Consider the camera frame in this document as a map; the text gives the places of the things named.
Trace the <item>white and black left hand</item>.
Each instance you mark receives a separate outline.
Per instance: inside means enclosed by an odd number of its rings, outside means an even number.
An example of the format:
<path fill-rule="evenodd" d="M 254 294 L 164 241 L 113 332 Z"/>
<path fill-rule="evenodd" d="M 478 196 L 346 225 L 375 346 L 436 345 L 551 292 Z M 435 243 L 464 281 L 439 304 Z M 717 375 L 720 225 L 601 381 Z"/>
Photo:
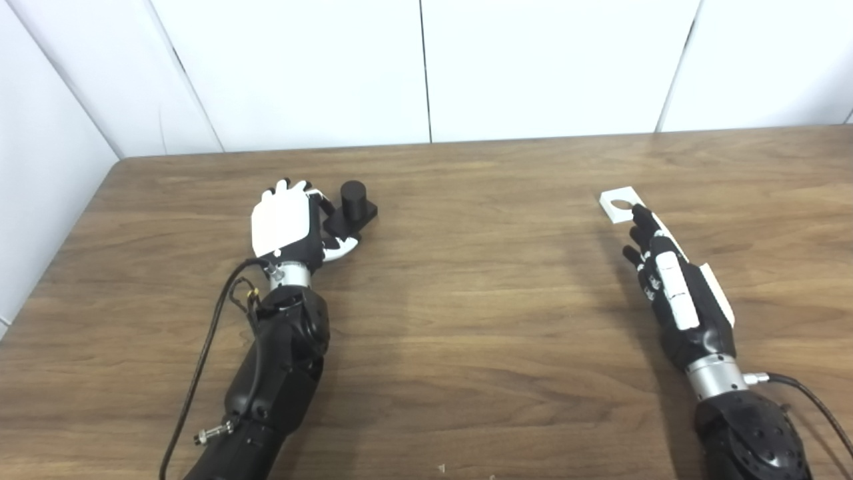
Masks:
<path fill-rule="evenodd" d="M 360 239 L 337 234 L 323 236 L 321 216 L 337 211 L 332 201 L 310 182 L 283 177 L 265 189 L 253 209 L 252 248 L 273 265 L 296 263 L 311 273 L 324 263 L 350 254 Z"/>

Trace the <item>white and black right hand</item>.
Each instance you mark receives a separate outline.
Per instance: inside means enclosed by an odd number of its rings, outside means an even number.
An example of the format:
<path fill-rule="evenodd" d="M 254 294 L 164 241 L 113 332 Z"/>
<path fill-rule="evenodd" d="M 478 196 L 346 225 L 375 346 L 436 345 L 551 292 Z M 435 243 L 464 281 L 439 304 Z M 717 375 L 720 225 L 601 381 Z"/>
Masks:
<path fill-rule="evenodd" d="M 659 343 L 665 356 L 685 370 L 711 355 L 737 356 L 733 325 L 698 265 L 686 258 L 676 240 L 647 207 L 631 209 L 633 244 L 622 248 L 638 285 L 659 325 Z"/>

